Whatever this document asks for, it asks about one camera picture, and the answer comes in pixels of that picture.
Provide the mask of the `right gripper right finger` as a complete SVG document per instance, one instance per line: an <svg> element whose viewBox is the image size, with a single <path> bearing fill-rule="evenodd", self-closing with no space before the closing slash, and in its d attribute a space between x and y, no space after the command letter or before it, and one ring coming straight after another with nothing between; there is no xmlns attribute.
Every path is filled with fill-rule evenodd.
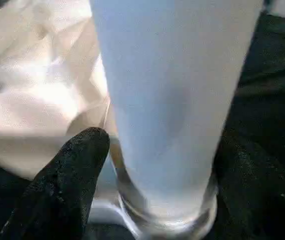
<svg viewBox="0 0 285 240"><path fill-rule="evenodd" d="M224 134L214 160L217 216L209 240L285 240L285 168L259 144Z"/></svg>

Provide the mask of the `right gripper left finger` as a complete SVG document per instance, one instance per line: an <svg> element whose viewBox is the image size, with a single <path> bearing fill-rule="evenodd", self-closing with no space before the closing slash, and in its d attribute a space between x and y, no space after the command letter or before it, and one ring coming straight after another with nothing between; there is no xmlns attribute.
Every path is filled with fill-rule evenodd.
<svg viewBox="0 0 285 240"><path fill-rule="evenodd" d="M108 133L98 127L68 140L26 187L0 239L82 239L109 148Z"/></svg>

